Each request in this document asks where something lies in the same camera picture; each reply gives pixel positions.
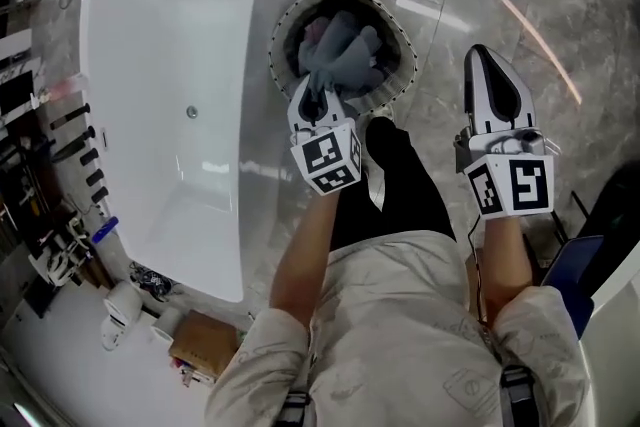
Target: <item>bathroom fixture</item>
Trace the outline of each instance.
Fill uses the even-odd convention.
[[[85,181],[87,182],[87,185],[89,187],[92,187],[103,178],[104,178],[104,173],[102,172],[102,169],[98,169],[95,173],[92,173],[91,175],[87,176]]]
[[[82,164],[83,166],[86,166],[87,164],[89,164],[89,162],[97,158],[98,158],[98,150],[96,150],[95,148],[92,148],[91,150],[89,150],[87,153],[85,153],[80,157],[80,164]]]
[[[180,310],[169,306],[162,312],[162,315],[153,323],[151,331],[159,340],[171,345],[173,335],[180,322],[184,320],[184,315]]]
[[[66,125],[69,121],[71,121],[72,119],[77,118],[78,116],[82,116],[83,114],[86,114],[87,112],[91,112],[91,107],[89,106],[88,103],[84,104],[82,107],[71,111],[69,114],[65,114],[64,116],[60,116],[58,119],[52,121],[49,124],[49,127],[51,128],[51,130],[56,130],[57,128],[60,128],[63,125]]]
[[[112,351],[137,322],[142,311],[142,297],[131,283],[121,281],[104,298],[104,305],[108,316],[101,325],[102,346]]]
[[[293,1],[82,0],[101,206],[131,259],[227,301],[279,252],[280,174],[262,170],[280,168],[288,130],[265,49]]]
[[[91,196],[91,201],[96,205],[100,203],[109,194],[109,190],[106,187],[100,187],[97,192]]]
[[[87,139],[92,139],[95,136],[96,136],[96,131],[93,129],[93,127],[90,126],[89,128],[87,128],[87,130],[85,130],[82,134],[76,137],[69,144],[67,144],[62,149],[58,150],[53,155],[51,155],[51,162],[53,164],[56,164],[58,162],[62,162],[63,160],[68,159],[69,157],[72,157],[73,155],[75,155],[79,151],[82,151],[86,147],[87,144],[85,141]]]
[[[61,287],[72,279],[87,258],[91,257],[87,246],[87,234],[80,220],[72,217],[67,222],[66,230],[61,228],[57,232],[51,232],[47,244],[42,246],[40,255],[29,254],[29,261],[45,282]]]

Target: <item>black strap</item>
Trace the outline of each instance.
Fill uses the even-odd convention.
[[[509,397],[514,427],[540,427],[538,405],[533,393],[534,382],[531,370],[522,365],[509,365],[502,371],[500,387]]]
[[[290,391],[282,405],[274,427],[302,427],[311,397],[304,391]]]

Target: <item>gray cloth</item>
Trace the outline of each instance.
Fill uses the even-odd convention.
[[[344,99],[382,84],[384,75],[371,66],[382,46],[375,29],[368,25],[359,30],[355,16],[347,11],[338,12],[326,23],[326,18],[314,20],[305,29],[305,39],[298,50],[299,71],[301,75],[310,73],[308,88],[313,100],[322,90],[337,90]]]
[[[305,427],[501,427],[502,367],[467,310],[468,292],[456,244],[440,233],[334,251],[310,343],[289,314],[261,312],[212,391],[206,425],[272,427],[300,389],[312,399]],[[585,425],[589,380],[556,289],[524,290],[493,334],[536,375],[553,427]]]

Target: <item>white bathtub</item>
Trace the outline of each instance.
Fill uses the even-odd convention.
[[[228,301],[273,225],[287,125],[266,49],[292,2],[82,0],[80,68],[123,246]]]

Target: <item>marble floor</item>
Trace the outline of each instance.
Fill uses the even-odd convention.
[[[575,83],[578,104],[540,45],[523,30],[501,0],[382,0],[397,16],[419,52],[418,85],[395,105],[397,123],[408,130],[427,170],[449,208],[460,251],[468,254],[466,234],[476,216],[470,192],[454,170],[452,140],[466,124],[462,108],[463,59],[474,43],[500,52],[511,61],[531,88],[538,124],[556,150],[556,208],[570,234],[582,223],[570,191],[576,190],[587,207],[621,163],[638,155],[638,98],[640,32],[638,0],[510,0],[557,55]],[[43,0],[34,10],[32,25],[37,51],[45,59],[50,84],[78,71],[78,15],[80,4],[61,10],[58,0]],[[48,114],[67,105],[48,106]],[[83,209],[89,199],[80,169],[62,163],[63,187]],[[306,194],[295,177],[295,166],[285,160],[294,179],[283,183],[280,222],[272,244],[282,248],[291,236]],[[371,170],[371,195],[381,203],[381,171]],[[95,212],[86,215],[97,226]],[[546,258],[557,250],[551,220],[536,216],[525,221],[537,253]],[[117,237],[100,246],[109,269],[126,276],[127,260]],[[252,276],[246,300],[229,305],[194,291],[172,299],[246,327],[246,313],[266,304],[277,262],[264,262]]]

